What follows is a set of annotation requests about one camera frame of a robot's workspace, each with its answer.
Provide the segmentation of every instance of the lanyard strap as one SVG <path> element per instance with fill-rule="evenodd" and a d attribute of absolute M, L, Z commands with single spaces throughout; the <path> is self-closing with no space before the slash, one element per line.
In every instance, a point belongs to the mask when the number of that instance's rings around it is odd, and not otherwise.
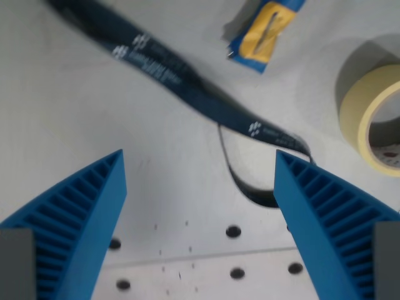
<path fill-rule="evenodd" d="M 278 208 L 272 190 L 255 189 L 234 172 L 226 154 L 221 126 L 264 143 L 297 151 L 313 161 L 303 141 L 241 107 L 203 79 L 177 54 L 115 12 L 92 0 L 48 1 L 63 18 L 116 59 L 137 67 L 196 111 L 216 122 L 229 172 L 239 190 L 251 201 L 269 208 Z"/>

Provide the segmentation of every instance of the blue and yellow wrapper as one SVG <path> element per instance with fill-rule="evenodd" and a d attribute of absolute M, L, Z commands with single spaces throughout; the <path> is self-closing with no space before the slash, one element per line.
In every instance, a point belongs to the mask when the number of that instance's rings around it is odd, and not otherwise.
<path fill-rule="evenodd" d="M 306 0 L 262 0 L 250 25 L 229 48 L 229 58 L 262 73 L 274 51 L 276 39 L 294 19 Z"/>

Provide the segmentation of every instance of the mounting hole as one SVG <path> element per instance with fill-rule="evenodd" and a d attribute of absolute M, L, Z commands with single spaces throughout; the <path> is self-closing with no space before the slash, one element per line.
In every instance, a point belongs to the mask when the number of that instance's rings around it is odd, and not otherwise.
<path fill-rule="evenodd" d="M 287 270 L 289 271 L 290 274 L 297 275 L 303 271 L 303 265 L 298 262 L 294 262 L 290 264 Z"/>
<path fill-rule="evenodd" d="M 235 267 L 231 270 L 231 278 L 235 280 L 240 280 L 244 277 L 245 273 L 240 267 Z"/>
<path fill-rule="evenodd" d="M 242 234 L 242 229 L 237 225 L 230 225 L 226 231 L 226 236 L 231 239 L 236 239 Z"/>
<path fill-rule="evenodd" d="M 120 279 L 117 281 L 117 288 L 122 292 L 127 291 L 131 288 L 131 283 L 126 279 Z"/>
<path fill-rule="evenodd" d="M 108 249 L 118 250 L 119 248 L 121 248 L 121 241 L 119 239 L 117 239 L 116 237 L 114 237 L 111 240 L 110 245 L 108 246 Z"/>

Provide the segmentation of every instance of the masking tape roll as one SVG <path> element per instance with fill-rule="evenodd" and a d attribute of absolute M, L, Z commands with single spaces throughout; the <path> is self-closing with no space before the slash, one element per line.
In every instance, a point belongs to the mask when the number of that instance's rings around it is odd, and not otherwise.
<path fill-rule="evenodd" d="M 346 94 L 340 108 L 340 128 L 352 147 L 378 171 L 400 177 L 400 144 L 371 147 L 369 128 L 374 115 L 393 94 L 400 92 L 400 65 L 375 69 Z"/>

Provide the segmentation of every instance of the logo on lanyard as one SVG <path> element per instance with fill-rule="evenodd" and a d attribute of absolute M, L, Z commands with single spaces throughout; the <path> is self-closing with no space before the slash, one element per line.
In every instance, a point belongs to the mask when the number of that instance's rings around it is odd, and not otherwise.
<path fill-rule="evenodd" d="M 138 49 L 143 49 L 144 47 L 146 47 L 146 44 L 148 43 L 148 41 L 150 40 L 150 37 L 147 34 L 138 34 L 133 42 L 132 45 L 134 46 L 134 50 L 138 50 Z"/>

